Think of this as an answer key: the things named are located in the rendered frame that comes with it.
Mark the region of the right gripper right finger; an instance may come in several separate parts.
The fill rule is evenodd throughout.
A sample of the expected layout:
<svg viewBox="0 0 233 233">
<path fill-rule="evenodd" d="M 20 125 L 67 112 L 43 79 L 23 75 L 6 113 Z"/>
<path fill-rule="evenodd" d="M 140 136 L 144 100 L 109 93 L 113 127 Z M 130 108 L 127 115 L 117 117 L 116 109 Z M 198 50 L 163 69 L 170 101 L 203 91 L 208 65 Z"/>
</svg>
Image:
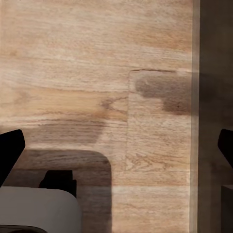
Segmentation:
<svg viewBox="0 0 233 233">
<path fill-rule="evenodd" d="M 233 168 L 233 131 L 222 129 L 217 146 Z"/>
</svg>

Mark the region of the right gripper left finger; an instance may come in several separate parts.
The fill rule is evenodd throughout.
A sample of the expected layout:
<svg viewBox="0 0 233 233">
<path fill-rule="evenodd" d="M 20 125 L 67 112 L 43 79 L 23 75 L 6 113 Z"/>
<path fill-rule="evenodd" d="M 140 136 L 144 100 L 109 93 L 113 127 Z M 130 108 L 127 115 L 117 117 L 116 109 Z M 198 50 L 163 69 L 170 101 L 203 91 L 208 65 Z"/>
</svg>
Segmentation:
<svg viewBox="0 0 233 233">
<path fill-rule="evenodd" d="M 25 148 L 21 129 L 0 134 L 0 186 Z"/>
</svg>

